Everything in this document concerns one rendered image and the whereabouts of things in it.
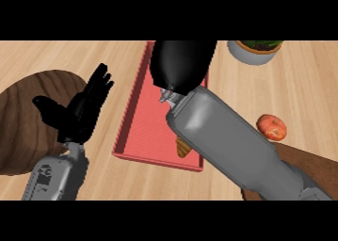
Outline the grey plant pot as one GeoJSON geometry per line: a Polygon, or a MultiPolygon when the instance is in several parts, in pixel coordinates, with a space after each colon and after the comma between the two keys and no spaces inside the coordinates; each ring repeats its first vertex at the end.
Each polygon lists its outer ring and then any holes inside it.
{"type": "Polygon", "coordinates": [[[260,66],[274,57],[280,44],[268,51],[255,50],[248,47],[239,40],[227,41],[229,53],[245,64],[260,66]]]}

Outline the red apple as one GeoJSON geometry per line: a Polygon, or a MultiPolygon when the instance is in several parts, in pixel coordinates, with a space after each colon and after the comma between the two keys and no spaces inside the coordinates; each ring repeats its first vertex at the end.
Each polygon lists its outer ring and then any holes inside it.
{"type": "Polygon", "coordinates": [[[263,114],[255,122],[255,127],[263,136],[273,141],[280,141],[286,137],[286,125],[280,118],[263,114]]]}

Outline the red rectangular tray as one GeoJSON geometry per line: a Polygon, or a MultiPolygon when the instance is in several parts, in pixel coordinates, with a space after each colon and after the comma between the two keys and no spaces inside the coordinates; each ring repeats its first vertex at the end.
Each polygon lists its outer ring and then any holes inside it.
{"type": "Polygon", "coordinates": [[[165,121],[170,105],[158,101],[159,88],[149,72],[153,45],[152,41],[146,42],[111,153],[124,160],[199,172],[204,158],[195,151],[179,157],[177,136],[165,121]]]}

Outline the round dark wooden board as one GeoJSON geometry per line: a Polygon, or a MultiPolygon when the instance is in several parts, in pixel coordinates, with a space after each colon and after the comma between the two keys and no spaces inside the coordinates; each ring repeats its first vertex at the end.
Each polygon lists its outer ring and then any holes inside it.
{"type": "Polygon", "coordinates": [[[41,122],[32,98],[37,95],[68,105],[84,89],[84,79],[72,72],[37,72],[0,93],[0,175],[28,173],[46,155],[60,154],[58,130],[41,122]]]}

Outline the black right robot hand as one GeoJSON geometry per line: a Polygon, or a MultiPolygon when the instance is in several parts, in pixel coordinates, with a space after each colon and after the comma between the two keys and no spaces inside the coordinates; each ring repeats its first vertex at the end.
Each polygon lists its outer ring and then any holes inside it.
{"type": "Polygon", "coordinates": [[[149,70],[156,87],[186,95],[201,85],[215,44],[215,40],[155,42],[149,70]]]}

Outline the golden brown croissant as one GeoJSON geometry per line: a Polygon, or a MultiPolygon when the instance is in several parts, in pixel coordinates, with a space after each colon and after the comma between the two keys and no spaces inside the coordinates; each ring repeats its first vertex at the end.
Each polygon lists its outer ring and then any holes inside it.
{"type": "Polygon", "coordinates": [[[190,146],[183,142],[183,140],[180,138],[177,138],[176,140],[177,142],[177,155],[180,158],[184,158],[186,155],[189,154],[192,148],[190,146]]]}

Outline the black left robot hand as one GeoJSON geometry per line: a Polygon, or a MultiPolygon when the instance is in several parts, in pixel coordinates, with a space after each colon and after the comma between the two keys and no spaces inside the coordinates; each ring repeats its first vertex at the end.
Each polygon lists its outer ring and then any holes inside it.
{"type": "Polygon", "coordinates": [[[58,130],[59,143],[84,144],[89,141],[114,84],[109,78],[108,66],[100,63],[90,75],[84,90],[75,94],[68,106],[58,104],[49,97],[34,97],[32,103],[41,121],[58,130]]]}

